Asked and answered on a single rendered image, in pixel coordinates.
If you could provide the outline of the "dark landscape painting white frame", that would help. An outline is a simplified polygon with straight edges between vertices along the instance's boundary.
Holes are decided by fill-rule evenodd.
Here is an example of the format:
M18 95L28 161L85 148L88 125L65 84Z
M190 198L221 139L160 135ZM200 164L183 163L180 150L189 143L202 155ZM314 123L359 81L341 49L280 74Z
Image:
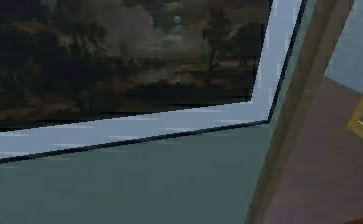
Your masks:
M271 119L308 0L0 0L0 164Z

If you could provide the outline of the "brown wooden door frame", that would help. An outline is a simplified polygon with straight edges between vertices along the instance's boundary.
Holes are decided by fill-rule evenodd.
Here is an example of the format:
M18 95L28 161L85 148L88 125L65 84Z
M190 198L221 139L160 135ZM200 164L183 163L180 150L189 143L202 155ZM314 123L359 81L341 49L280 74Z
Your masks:
M271 117L273 135L243 224L263 224L354 3L316 0L305 6Z

